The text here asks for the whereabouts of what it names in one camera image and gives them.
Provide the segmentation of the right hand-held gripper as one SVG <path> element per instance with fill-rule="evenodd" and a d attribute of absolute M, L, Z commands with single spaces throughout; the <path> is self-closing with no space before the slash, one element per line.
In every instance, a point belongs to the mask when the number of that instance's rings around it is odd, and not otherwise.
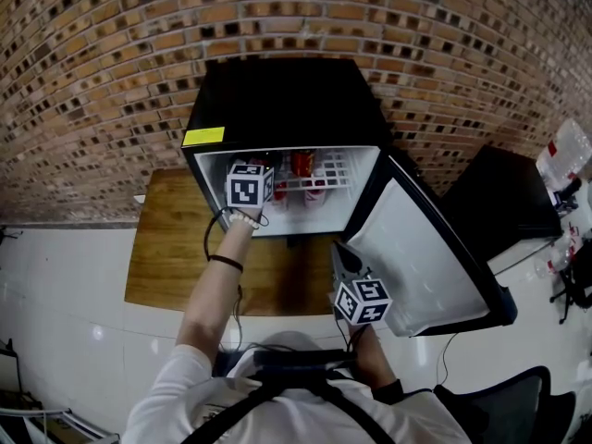
<path fill-rule="evenodd" d="M 334 241 L 330 248 L 334 294 L 332 303 L 352 326 L 382 321 L 392 305 L 387 288 L 363 255 Z"/>

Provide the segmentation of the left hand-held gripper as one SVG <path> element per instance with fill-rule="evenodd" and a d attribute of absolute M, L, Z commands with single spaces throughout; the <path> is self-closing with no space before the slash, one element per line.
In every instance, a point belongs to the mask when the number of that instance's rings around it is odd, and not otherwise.
<path fill-rule="evenodd" d="M 274 192 L 274 168 L 234 164 L 227 175 L 227 206 L 262 208 Z"/>

